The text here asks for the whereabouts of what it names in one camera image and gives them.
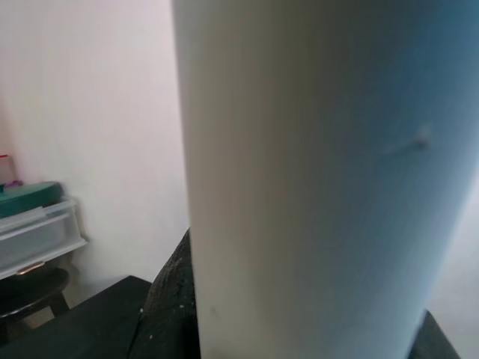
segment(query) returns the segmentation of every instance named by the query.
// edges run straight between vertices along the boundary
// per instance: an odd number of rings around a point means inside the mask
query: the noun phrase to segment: clear plastic container
[[[85,244],[70,198],[0,219],[0,280]]]

